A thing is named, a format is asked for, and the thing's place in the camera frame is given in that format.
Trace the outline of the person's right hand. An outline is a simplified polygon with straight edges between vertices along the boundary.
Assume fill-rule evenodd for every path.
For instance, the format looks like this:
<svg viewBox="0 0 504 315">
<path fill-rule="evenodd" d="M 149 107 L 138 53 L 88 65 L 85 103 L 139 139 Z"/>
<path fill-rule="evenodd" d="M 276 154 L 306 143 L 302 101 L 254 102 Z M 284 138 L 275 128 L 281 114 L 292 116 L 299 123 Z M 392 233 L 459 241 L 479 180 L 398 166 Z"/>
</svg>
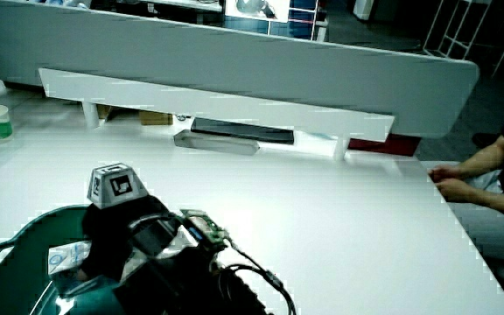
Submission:
<svg viewBox="0 0 504 315">
<path fill-rule="evenodd" d="M 91 248 L 76 273 L 81 282 L 98 276 L 117 282 L 122 278 L 124 264 L 132 253 L 131 222 L 157 214 L 175 227 L 179 225 L 175 214 L 150 195 L 133 168 L 124 163 L 93 169 L 87 197 L 91 204 L 81 227 Z"/>
</svg>

